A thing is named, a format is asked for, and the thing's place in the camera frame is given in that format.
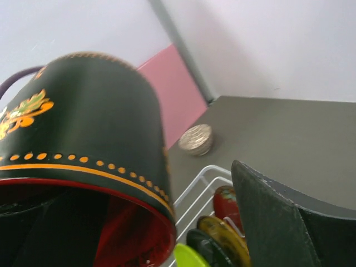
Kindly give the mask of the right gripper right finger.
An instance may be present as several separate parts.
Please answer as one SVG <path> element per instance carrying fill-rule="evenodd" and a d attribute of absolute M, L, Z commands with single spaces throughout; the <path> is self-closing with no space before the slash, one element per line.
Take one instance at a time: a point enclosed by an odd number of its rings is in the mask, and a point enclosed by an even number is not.
<path fill-rule="evenodd" d="M 355 210 L 235 160 L 231 177 L 253 266 L 355 266 Z"/>

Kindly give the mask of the black skull mug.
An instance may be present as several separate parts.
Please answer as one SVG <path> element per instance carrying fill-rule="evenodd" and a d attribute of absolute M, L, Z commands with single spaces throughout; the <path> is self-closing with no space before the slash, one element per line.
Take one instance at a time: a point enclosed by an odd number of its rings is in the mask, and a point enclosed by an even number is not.
<path fill-rule="evenodd" d="M 159 99 L 117 57 L 77 52 L 19 71 L 1 112 L 1 205 L 94 191 L 109 196 L 93 266 L 160 266 L 176 243 Z"/>

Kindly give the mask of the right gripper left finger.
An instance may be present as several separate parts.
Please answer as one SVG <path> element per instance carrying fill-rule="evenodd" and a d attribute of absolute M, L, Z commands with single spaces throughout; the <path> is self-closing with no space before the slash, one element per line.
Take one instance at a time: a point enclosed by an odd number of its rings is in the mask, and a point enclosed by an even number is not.
<path fill-rule="evenodd" d="M 93 266 L 108 201 L 66 191 L 1 205 L 1 266 Z"/>

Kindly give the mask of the patterned small bowl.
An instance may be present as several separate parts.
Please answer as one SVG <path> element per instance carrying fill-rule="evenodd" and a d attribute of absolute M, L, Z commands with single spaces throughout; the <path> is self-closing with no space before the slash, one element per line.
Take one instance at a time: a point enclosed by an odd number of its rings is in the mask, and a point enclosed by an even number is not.
<path fill-rule="evenodd" d="M 202 156 L 212 148 L 213 131 L 208 124 L 199 124 L 188 129 L 178 140 L 178 146 L 191 156 Z"/>

